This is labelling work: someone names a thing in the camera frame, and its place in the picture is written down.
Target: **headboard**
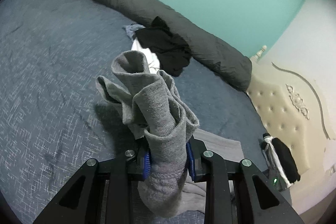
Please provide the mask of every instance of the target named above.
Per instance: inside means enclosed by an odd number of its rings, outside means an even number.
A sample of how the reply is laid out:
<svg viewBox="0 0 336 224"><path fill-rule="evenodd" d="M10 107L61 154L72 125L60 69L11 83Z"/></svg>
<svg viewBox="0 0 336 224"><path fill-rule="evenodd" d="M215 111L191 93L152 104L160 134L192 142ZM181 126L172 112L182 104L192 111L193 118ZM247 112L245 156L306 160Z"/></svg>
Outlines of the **headboard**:
<svg viewBox="0 0 336 224"><path fill-rule="evenodd" d="M274 63L259 65L264 46L251 57L252 78L247 95L265 129L290 149L300 182L291 187L293 200L302 198L323 180L323 158L328 139L336 139L329 124L327 106L318 87L297 71Z"/></svg>

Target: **metal screw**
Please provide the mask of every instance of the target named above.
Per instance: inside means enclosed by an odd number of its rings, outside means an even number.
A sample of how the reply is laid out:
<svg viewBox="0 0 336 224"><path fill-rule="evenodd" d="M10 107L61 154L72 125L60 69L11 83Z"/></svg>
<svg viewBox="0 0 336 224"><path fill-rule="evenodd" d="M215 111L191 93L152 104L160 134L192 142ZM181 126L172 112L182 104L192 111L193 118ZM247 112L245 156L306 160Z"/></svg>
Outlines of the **metal screw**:
<svg viewBox="0 0 336 224"><path fill-rule="evenodd" d="M94 166L96 164L96 162L97 161L95 159L89 159L89 160L86 161L86 164L88 166Z"/></svg>
<svg viewBox="0 0 336 224"><path fill-rule="evenodd" d="M132 157L132 156L134 156L134 154L135 154L134 150L127 150L125 152L126 157Z"/></svg>
<svg viewBox="0 0 336 224"><path fill-rule="evenodd" d="M242 162L241 162L244 166L251 166L252 165L252 162L248 159L244 159Z"/></svg>
<svg viewBox="0 0 336 224"><path fill-rule="evenodd" d="M211 158L213 156L213 152L210 150L204 151L203 155L206 156L207 158Z"/></svg>

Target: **triangular cutout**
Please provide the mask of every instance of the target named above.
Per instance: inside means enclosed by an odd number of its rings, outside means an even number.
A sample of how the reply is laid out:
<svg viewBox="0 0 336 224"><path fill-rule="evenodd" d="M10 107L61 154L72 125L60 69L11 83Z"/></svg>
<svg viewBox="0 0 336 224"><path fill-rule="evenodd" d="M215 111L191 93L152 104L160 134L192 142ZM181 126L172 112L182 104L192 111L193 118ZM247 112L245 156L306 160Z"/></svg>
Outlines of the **triangular cutout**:
<svg viewBox="0 0 336 224"><path fill-rule="evenodd" d="M83 190L85 176L81 176L62 197L59 205L75 210L78 207L79 199Z"/></svg>
<svg viewBox="0 0 336 224"><path fill-rule="evenodd" d="M257 191L257 196L262 210L278 206L280 204L279 200L272 194L270 189L264 184L264 182L254 175L252 177L255 190Z"/></svg>

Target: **blue bedsheet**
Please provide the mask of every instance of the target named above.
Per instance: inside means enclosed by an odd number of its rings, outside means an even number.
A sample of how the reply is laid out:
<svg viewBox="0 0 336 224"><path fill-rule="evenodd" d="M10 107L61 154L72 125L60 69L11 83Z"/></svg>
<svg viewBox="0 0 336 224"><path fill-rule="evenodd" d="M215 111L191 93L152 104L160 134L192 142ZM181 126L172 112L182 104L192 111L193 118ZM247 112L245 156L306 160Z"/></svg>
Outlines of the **blue bedsheet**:
<svg viewBox="0 0 336 224"><path fill-rule="evenodd" d="M0 3L0 191L23 224L31 224L89 158L113 158L132 134L102 101L95 78L117 81L110 65L131 41L132 21L91 0ZM249 98L194 59L175 79L201 128L239 140L264 170L265 129ZM203 223L199 212L165 220L134 193L135 223Z"/></svg>

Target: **bedpost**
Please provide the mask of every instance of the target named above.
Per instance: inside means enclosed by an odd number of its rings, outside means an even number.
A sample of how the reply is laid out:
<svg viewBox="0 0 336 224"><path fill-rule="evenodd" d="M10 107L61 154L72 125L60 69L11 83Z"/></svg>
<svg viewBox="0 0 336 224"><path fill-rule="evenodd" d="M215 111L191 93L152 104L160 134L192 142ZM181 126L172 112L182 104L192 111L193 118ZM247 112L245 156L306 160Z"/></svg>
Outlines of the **bedpost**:
<svg viewBox="0 0 336 224"><path fill-rule="evenodd" d="M258 59L259 59L259 58L261 57L261 55L263 54L263 52L266 51L266 49L267 49L267 46L264 45L264 46L260 49L259 52L257 52L254 56L252 56L252 57L250 58L250 60L251 60L252 62L257 62Z"/></svg>

